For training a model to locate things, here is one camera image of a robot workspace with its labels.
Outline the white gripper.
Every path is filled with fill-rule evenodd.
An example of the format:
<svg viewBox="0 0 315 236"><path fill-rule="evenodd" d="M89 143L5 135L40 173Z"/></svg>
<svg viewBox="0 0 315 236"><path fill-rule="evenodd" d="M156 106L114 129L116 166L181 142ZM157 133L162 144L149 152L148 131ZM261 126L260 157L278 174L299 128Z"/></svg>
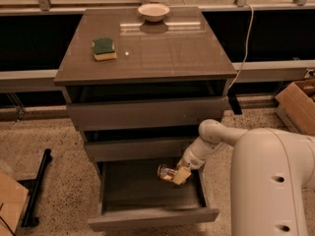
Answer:
<svg viewBox="0 0 315 236"><path fill-rule="evenodd" d="M195 155L191 148L187 148L178 162L179 168L174 174L172 182L176 185L183 184L190 177L191 170L198 170L204 163L204 159Z"/></svg>

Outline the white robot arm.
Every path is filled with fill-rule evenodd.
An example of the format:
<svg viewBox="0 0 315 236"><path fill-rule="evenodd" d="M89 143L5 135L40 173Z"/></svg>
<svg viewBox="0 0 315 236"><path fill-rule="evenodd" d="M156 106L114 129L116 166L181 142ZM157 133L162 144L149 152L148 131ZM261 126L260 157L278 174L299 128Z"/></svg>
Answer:
<svg viewBox="0 0 315 236"><path fill-rule="evenodd" d="M205 120L199 137L178 162L173 182L184 183L224 144L233 147L231 235L308 236L302 189L315 187L314 138L271 128L230 128Z"/></svg>

